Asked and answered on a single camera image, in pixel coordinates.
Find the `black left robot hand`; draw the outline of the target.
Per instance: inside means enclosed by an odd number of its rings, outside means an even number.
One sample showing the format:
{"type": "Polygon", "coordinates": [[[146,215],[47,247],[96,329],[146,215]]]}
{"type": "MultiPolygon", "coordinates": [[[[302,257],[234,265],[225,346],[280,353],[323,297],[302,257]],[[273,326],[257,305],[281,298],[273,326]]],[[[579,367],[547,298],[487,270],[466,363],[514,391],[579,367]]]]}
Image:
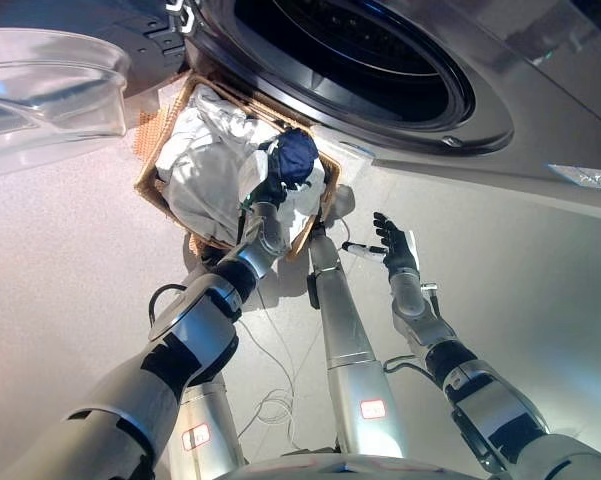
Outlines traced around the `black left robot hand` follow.
{"type": "Polygon", "coordinates": [[[251,203],[271,203],[278,208],[287,197],[279,141],[265,142],[255,151],[258,177],[263,179],[249,194],[251,203]]]}

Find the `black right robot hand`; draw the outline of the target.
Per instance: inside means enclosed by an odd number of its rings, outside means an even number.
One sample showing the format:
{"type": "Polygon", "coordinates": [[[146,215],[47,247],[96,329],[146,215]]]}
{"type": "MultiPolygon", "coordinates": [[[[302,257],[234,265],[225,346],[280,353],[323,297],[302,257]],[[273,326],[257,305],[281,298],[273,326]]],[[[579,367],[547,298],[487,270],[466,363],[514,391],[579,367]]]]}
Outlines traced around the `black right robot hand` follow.
{"type": "Polygon", "coordinates": [[[411,251],[403,230],[380,212],[373,214],[373,226],[380,239],[379,246],[345,241],[342,243],[342,249],[360,258],[382,263],[388,270],[389,277],[405,269],[419,270],[416,256],[411,251]]]}

